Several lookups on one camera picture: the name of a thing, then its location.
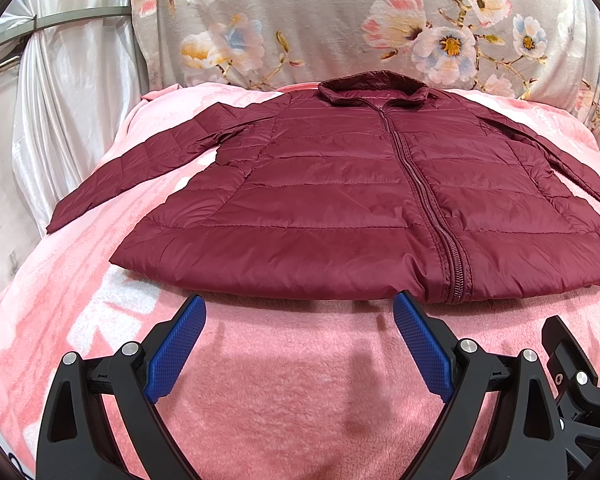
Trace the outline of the maroon quilted puffer jacket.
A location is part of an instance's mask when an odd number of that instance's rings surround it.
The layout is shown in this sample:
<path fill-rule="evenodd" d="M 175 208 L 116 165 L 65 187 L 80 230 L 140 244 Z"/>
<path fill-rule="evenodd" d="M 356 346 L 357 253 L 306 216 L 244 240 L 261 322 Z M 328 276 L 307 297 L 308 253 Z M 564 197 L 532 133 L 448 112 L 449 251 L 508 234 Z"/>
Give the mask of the maroon quilted puffer jacket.
<path fill-rule="evenodd" d="M 600 176 L 530 127 L 393 72 L 215 103 L 97 169 L 56 232 L 215 150 L 116 266 L 198 292 L 430 304 L 600 286 Z"/>

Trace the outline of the pink fleece blanket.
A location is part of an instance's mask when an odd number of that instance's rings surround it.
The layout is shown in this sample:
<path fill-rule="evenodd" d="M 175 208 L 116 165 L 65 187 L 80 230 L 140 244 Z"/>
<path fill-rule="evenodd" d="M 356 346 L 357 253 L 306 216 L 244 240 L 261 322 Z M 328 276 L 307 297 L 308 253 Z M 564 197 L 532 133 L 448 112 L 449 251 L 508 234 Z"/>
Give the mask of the pink fleece blanket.
<path fill-rule="evenodd" d="M 201 84 L 146 94 L 104 162 L 220 101 L 274 92 Z M 457 91 L 523 122 L 600 175 L 592 133 L 540 104 Z M 0 442 L 30 474 L 46 394 L 62 356 L 109 356 L 170 318 L 186 292 L 110 266 L 122 238 L 206 168 L 215 151 L 141 184 L 42 239 L 0 295 Z M 203 292 L 207 322 L 157 408 L 204 479 L 397 479 L 442 404 L 429 393 L 394 325 L 391 301 L 285 302 Z M 539 362 L 544 320 L 558 314 L 600 378 L 600 288 L 520 301 L 429 307 L 458 338 Z"/>

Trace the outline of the grey floral duvet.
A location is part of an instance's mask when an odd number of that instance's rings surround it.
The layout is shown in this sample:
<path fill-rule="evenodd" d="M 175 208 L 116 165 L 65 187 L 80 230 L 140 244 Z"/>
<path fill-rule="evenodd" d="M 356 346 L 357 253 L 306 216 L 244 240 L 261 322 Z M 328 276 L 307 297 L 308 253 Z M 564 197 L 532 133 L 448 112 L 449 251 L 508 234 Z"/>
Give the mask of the grey floral duvet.
<path fill-rule="evenodd" d="M 250 89 L 393 70 L 562 108 L 600 146 L 591 0 L 131 0 L 151 87 Z"/>

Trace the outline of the white satin curtain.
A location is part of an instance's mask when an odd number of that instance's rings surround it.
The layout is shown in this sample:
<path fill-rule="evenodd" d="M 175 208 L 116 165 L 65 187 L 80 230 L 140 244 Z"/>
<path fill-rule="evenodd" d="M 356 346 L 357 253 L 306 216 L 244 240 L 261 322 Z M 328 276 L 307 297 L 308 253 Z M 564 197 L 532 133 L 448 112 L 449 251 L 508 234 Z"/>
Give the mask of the white satin curtain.
<path fill-rule="evenodd" d="M 131 0 L 10 0 L 0 39 L 0 289 L 140 98 Z"/>

